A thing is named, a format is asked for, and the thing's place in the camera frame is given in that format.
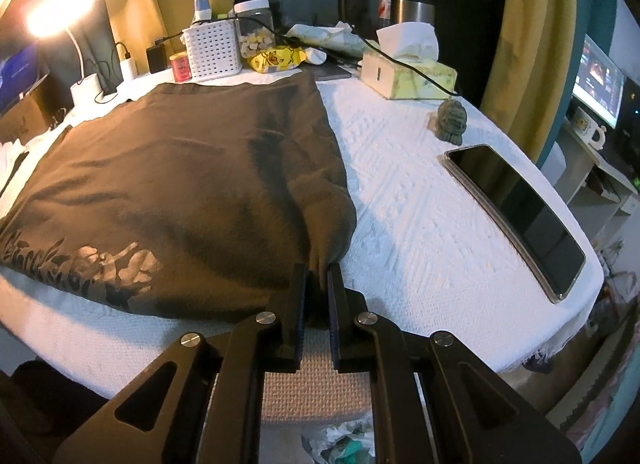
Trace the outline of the white usb charger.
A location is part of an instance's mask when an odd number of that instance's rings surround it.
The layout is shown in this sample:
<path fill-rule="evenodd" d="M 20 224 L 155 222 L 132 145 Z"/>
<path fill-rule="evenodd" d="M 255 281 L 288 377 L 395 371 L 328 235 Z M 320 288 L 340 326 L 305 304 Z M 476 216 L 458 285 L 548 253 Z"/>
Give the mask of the white usb charger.
<path fill-rule="evenodd" d="M 124 81 L 132 81 L 138 76 L 137 64 L 134 58 L 122 59 L 119 62 L 119 67 Z"/>

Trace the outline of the red can gold lid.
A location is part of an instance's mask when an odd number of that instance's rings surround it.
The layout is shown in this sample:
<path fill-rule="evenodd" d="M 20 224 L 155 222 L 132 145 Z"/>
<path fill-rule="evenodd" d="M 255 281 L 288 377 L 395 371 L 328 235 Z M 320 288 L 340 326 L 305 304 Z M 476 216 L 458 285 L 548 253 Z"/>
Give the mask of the red can gold lid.
<path fill-rule="evenodd" d="M 183 83 L 192 79 L 189 57 L 185 50 L 170 55 L 169 63 L 176 83 Z"/>

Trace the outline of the tablet with blue screen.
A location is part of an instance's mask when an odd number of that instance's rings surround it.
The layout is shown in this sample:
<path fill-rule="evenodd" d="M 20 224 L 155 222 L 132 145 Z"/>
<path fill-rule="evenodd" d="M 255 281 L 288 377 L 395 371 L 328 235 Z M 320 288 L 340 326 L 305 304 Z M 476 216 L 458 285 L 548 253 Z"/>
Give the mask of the tablet with blue screen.
<path fill-rule="evenodd" d="M 50 72 L 37 43 L 1 62 L 0 111 L 8 112 Z"/>

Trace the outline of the white side desk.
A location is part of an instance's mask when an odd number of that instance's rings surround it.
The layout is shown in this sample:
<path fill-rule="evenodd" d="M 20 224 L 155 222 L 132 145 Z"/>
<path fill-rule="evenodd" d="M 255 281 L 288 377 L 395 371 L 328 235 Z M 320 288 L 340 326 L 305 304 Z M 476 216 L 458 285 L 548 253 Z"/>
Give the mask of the white side desk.
<path fill-rule="evenodd" d="M 634 185 L 570 126 L 561 128 L 541 172 L 596 249 L 614 241 L 639 210 Z"/>

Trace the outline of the black power adapter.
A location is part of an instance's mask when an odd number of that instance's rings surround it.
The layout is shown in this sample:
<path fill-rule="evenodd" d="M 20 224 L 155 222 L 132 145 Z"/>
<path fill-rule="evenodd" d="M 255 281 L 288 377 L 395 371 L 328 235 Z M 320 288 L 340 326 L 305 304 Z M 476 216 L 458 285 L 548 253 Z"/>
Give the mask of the black power adapter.
<path fill-rule="evenodd" d="M 148 47 L 145 50 L 149 73 L 164 71 L 168 66 L 165 45 L 163 43 Z"/>

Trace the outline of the black smartphone on table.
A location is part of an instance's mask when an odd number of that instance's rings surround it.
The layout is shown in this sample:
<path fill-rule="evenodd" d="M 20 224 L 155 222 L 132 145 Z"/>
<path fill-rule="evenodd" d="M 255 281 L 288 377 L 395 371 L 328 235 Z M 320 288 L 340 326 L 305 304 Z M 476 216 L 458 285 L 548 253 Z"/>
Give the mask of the black smartphone on table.
<path fill-rule="evenodd" d="M 537 190 L 486 143 L 449 150 L 442 165 L 509 239 L 549 301 L 567 299 L 586 255 Z"/>

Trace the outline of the white perforated plastic basket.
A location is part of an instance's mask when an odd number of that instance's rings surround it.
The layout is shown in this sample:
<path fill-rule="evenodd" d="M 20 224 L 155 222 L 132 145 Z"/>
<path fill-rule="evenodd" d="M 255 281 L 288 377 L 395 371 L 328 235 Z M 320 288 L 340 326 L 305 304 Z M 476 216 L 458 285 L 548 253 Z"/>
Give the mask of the white perforated plastic basket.
<path fill-rule="evenodd" d="M 242 70 L 235 25 L 228 20 L 197 24 L 182 32 L 194 82 L 235 76 Z"/>

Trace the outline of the green turtle figurine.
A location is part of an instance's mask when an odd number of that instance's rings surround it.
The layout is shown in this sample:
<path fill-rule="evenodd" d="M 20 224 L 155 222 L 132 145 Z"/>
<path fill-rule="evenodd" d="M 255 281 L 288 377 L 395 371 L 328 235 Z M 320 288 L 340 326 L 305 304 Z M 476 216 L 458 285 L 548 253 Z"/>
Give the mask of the green turtle figurine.
<path fill-rule="evenodd" d="M 454 146 L 462 145 L 462 137 L 468 126 L 468 115 L 461 102 L 448 99 L 435 114 L 435 137 Z"/>

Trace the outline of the white spray bottle blue cap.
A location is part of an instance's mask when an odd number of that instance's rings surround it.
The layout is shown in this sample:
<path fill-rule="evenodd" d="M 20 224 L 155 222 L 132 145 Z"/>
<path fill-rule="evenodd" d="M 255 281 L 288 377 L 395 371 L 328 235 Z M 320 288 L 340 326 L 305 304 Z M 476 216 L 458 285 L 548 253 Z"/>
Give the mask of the white spray bottle blue cap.
<path fill-rule="evenodd" d="M 206 22 L 212 19 L 212 6 L 209 0 L 194 0 L 192 24 Z"/>

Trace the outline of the yellow curtain right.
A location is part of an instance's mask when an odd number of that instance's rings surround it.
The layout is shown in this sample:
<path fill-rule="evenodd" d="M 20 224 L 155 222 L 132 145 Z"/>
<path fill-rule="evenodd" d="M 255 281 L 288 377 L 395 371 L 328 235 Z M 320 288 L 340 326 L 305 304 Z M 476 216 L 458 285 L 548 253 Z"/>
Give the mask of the yellow curtain right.
<path fill-rule="evenodd" d="M 480 110 L 538 161 L 559 110 L 577 0 L 506 0 Z"/>

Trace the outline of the computer monitor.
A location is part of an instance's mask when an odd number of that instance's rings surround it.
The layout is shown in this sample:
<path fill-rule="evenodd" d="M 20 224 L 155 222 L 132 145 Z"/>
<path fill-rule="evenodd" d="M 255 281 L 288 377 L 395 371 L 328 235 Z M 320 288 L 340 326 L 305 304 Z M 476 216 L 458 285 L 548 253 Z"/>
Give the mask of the computer monitor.
<path fill-rule="evenodd" d="M 580 54 L 573 96 L 609 128 L 616 128 L 625 74 L 588 34 Z"/>

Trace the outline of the white mug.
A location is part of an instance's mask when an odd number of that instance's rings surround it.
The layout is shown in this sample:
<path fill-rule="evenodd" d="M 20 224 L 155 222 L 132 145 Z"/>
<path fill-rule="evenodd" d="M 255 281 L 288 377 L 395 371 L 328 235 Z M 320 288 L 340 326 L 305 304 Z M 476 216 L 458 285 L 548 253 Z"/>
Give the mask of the white mug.
<path fill-rule="evenodd" d="M 584 109 L 577 108 L 575 110 L 570 124 L 574 132 L 586 145 L 597 151 L 603 149 L 606 140 L 606 128 L 593 120 Z"/>

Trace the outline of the brown cardboard box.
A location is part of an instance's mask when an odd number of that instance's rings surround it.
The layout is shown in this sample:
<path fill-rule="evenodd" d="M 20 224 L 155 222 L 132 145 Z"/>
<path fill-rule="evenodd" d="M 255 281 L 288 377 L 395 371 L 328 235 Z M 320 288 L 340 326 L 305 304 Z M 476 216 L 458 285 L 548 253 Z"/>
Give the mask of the brown cardboard box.
<path fill-rule="evenodd" d="M 41 94 L 28 94 L 3 114 L 0 120 L 1 143 L 18 139 L 23 145 L 47 132 L 54 123 L 61 105 Z"/>

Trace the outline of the dark brown t-shirt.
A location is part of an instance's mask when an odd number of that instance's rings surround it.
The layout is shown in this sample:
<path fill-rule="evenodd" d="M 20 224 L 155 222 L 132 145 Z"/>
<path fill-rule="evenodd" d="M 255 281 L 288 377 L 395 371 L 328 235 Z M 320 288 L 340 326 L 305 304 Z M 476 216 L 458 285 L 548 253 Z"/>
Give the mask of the dark brown t-shirt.
<path fill-rule="evenodd" d="M 55 139 L 1 221 L 1 264 L 125 313 L 234 321 L 296 265 L 318 283 L 357 224 L 307 73 L 157 85 Z"/>

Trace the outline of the tissue box with tissue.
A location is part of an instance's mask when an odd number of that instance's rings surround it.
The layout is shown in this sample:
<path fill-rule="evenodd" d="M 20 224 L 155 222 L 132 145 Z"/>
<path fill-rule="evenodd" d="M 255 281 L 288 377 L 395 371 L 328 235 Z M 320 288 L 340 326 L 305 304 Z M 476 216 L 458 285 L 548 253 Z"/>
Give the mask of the tissue box with tissue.
<path fill-rule="evenodd" d="M 387 100 L 454 96 L 458 73 L 441 64 L 432 24 L 407 21 L 378 29 L 361 60 L 360 80 Z"/>

